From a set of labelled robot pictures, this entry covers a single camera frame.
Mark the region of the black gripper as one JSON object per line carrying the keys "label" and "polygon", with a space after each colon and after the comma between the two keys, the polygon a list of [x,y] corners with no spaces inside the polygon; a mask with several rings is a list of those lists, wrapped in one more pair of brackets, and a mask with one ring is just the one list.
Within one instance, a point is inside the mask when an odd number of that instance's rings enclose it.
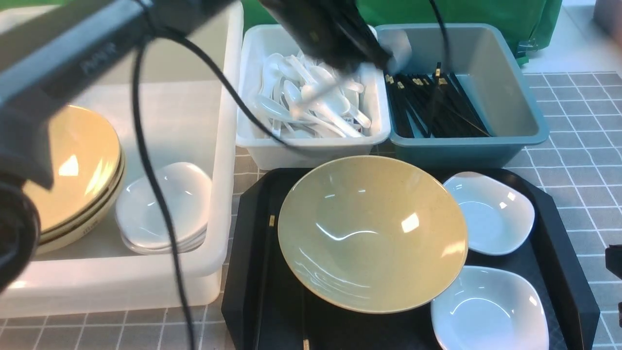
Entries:
{"label": "black gripper", "polygon": [[363,64],[395,73],[410,60],[403,32],[380,38],[362,17],[355,0],[262,0],[262,6],[297,42],[305,55],[345,75]]}

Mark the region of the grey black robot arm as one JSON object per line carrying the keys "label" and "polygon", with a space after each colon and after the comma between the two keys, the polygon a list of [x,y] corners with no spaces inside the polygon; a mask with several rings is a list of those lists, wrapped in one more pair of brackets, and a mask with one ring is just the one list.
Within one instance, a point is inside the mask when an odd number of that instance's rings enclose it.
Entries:
{"label": "grey black robot arm", "polygon": [[[396,72],[411,57],[406,39],[380,40],[354,0],[262,0],[304,54],[343,74],[361,64]],[[265,134],[215,62],[189,40],[230,0],[72,0],[1,36],[1,289],[28,266],[40,235],[37,208],[24,193],[26,181],[53,186],[49,122],[61,108],[137,51],[132,111],[141,164],[157,198],[168,235],[173,218],[157,184],[141,126],[138,85],[143,55],[154,38],[187,47],[209,66],[247,118]]]}

